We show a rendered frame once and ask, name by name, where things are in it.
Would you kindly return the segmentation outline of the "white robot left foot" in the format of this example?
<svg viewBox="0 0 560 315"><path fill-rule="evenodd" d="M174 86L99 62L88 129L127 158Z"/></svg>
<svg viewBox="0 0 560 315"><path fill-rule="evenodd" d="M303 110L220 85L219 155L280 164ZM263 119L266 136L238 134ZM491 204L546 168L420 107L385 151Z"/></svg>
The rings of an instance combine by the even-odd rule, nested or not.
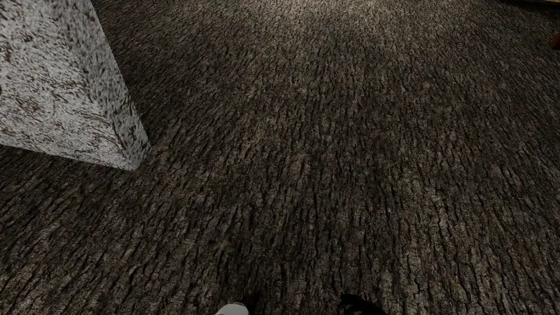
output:
<svg viewBox="0 0 560 315"><path fill-rule="evenodd" d="M250 315L248 307L240 302L222 306L214 315Z"/></svg>

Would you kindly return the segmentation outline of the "black robot right foot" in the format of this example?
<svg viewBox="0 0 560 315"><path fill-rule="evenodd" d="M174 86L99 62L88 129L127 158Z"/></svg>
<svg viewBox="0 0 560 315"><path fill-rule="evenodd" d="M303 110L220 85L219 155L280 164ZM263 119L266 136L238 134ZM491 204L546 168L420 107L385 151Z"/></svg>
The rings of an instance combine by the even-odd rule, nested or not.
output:
<svg viewBox="0 0 560 315"><path fill-rule="evenodd" d="M340 303L338 308L342 309L344 315L388 315L380 306L373 302L369 302L355 294L340 295Z"/></svg>

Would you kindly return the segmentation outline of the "grey speckled stone block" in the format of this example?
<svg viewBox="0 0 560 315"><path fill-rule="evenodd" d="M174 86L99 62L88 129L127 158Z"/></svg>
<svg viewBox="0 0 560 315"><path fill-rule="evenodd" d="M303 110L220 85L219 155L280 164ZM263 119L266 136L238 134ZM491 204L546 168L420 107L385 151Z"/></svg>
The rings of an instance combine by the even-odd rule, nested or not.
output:
<svg viewBox="0 0 560 315"><path fill-rule="evenodd" d="M0 0L0 145L124 170L147 156L91 0Z"/></svg>

